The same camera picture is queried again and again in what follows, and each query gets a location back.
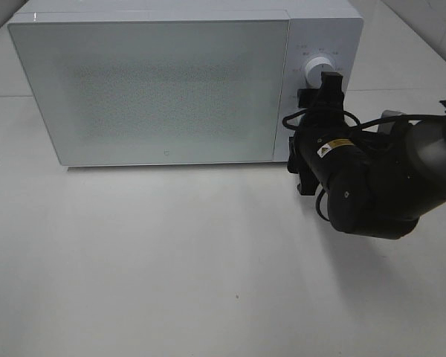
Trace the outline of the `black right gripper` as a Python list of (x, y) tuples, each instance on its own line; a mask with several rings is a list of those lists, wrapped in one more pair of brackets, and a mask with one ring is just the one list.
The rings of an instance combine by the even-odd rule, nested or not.
[(343, 75), (333, 71), (321, 73), (320, 89), (298, 89), (298, 108), (286, 117), (286, 128), (294, 132), (289, 138), (287, 168), (297, 174), (297, 190), (313, 196), (319, 186), (327, 187), (330, 170), (322, 164), (319, 149), (335, 138), (342, 138), (348, 128), (343, 110)]

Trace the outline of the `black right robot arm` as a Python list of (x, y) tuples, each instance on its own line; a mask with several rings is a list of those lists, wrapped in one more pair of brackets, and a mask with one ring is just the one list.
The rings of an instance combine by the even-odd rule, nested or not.
[(323, 220), (339, 232), (382, 239), (409, 234), (446, 202), (443, 115), (386, 111), (363, 123), (344, 109), (342, 76), (324, 71), (318, 89), (298, 92), (287, 169), (298, 192), (326, 200)]

